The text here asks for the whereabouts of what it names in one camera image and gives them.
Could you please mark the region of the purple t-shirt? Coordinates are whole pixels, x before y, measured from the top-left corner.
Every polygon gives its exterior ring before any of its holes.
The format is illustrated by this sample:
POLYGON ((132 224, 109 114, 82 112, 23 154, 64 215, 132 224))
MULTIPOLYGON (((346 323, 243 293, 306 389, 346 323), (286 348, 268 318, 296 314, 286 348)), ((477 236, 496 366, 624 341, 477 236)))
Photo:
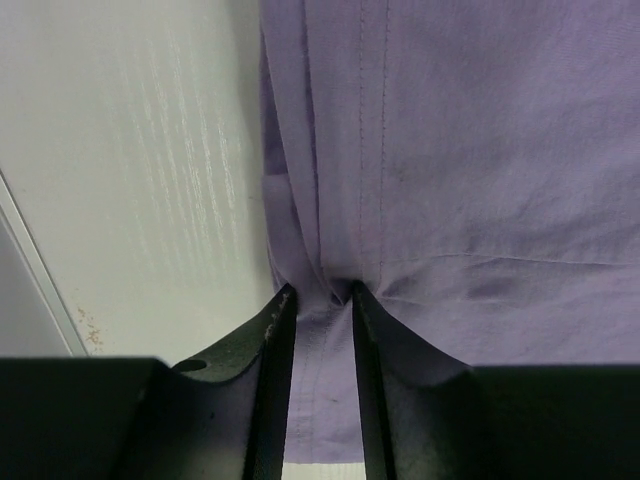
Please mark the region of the purple t-shirt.
POLYGON ((350 286, 468 364, 639 359, 635 1, 264 1, 285 458, 362 458, 350 286))

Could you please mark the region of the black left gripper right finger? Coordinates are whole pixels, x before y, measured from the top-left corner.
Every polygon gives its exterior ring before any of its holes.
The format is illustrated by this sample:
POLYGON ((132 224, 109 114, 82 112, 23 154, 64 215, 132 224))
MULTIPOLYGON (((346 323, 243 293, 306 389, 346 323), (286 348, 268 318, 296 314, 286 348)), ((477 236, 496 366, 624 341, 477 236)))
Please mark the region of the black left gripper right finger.
POLYGON ((370 479, 635 479, 635 365, 469 366, 352 290, 370 479))

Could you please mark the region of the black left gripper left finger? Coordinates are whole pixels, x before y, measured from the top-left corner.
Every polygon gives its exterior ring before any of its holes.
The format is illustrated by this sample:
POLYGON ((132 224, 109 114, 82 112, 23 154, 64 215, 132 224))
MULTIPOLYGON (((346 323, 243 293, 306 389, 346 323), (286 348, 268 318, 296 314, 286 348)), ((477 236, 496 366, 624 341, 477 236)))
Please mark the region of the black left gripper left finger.
POLYGON ((277 479, 297 295, 199 353, 156 358, 5 358, 5 479, 277 479))

